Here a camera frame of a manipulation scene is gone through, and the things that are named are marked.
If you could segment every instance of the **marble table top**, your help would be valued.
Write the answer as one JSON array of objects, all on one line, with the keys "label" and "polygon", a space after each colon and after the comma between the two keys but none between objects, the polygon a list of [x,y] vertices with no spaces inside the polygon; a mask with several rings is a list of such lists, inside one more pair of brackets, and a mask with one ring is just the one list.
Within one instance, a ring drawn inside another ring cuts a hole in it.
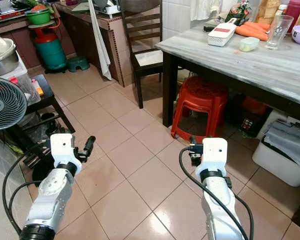
[{"label": "marble table top", "polygon": [[158,49],[300,104],[300,45],[287,36],[278,50],[260,41],[253,51],[239,50],[234,34],[224,47],[208,45],[199,24],[156,44]]}]

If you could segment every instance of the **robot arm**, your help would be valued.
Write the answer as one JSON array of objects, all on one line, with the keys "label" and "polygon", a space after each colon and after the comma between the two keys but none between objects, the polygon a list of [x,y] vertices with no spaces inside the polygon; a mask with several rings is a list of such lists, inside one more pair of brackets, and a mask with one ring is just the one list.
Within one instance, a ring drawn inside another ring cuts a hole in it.
[{"label": "robot arm", "polygon": [[82,163],[91,154],[91,136],[83,152],[73,148],[71,134],[54,134],[50,138],[54,169],[39,185],[39,193],[33,202],[20,240],[53,240],[65,213],[66,203],[72,194],[74,177],[81,171]]},{"label": "robot arm", "polygon": [[[197,166],[195,175],[200,179],[201,188],[204,190],[202,208],[207,218],[206,229],[209,240],[248,239],[247,236],[243,236],[243,229],[238,228],[240,221],[235,211],[236,198],[226,181],[227,147],[227,141],[223,138],[205,138],[203,144],[192,143],[188,148],[191,151],[189,155],[192,165]],[[181,168],[185,171],[182,160],[179,160]],[[188,172],[185,173],[191,180],[196,181]]]}]

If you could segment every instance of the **white cushion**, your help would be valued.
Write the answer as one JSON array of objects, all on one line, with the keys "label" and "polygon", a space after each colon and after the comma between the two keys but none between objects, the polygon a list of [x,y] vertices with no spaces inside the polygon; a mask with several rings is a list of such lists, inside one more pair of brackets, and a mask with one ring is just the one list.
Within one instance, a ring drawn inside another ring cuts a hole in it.
[{"label": "white cushion", "polygon": [[162,63],[164,61],[164,54],[161,50],[148,51],[136,54],[135,58],[140,66],[147,66]]}]

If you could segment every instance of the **drinking glass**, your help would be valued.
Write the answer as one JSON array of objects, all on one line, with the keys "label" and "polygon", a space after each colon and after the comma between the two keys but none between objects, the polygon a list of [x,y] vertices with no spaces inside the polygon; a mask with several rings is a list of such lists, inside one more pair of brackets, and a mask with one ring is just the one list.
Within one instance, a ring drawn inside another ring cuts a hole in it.
[{"label": "drinking glass", "polygon": [[268,41],[265,47],[267,49],[278,49],[278,45],[284,39],[294,17],[289,15],[277,15],[274,17],[268,34]]}]

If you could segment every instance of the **electric fan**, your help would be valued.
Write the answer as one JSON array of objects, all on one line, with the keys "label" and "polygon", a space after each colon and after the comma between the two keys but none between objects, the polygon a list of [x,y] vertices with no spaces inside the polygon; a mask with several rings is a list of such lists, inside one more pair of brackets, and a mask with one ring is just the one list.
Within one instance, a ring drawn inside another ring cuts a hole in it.
[{"label": "electric fan", "polygon": [[0,78],[0,130],[18,123],[27,110],[24,92],[12,82]]}]

